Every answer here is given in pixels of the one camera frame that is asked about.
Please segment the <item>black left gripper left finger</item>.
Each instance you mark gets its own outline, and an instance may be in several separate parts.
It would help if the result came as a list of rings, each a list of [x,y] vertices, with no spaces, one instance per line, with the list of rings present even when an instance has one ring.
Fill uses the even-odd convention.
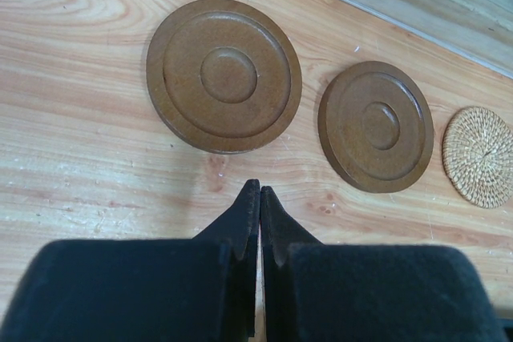
[[[260,184],[191,239],[64,239],[22,276],[4,341],[246,341],[255,333]]]

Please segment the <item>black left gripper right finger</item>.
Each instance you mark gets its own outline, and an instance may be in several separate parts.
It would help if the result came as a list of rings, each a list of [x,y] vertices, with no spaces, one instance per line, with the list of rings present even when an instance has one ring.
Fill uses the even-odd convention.
[[[469,259],[432,245],[327,245],[261,190],[270,341],[503,341]]]

